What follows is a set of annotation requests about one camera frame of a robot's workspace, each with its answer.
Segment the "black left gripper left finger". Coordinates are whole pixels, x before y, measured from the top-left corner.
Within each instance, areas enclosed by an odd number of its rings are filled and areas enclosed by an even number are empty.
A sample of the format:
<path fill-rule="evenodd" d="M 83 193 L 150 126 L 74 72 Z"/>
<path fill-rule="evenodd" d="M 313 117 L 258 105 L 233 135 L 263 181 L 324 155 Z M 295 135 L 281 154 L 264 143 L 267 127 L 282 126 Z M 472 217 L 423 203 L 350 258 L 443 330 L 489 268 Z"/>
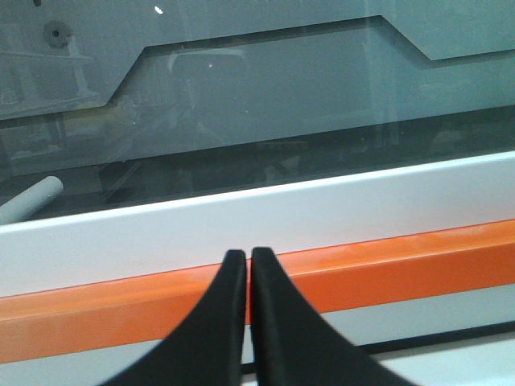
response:
<path fill-rule="evenodd" d="M 229 250 L 187 317 L 105 385 L 239 385 L 245 330 L 246 260 Z"/>

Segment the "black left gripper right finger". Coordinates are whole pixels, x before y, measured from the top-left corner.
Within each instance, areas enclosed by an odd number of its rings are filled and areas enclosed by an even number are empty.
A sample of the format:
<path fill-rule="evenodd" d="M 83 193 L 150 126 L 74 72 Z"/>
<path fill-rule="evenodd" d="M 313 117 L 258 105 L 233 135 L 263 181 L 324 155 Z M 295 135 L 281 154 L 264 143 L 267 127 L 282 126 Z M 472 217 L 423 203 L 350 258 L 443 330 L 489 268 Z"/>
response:
<path fill-rule="evenodd" d="M 331 327 L 271 248 L 251 257 L 251 335 L 260 385 L 407 385 Z"/>

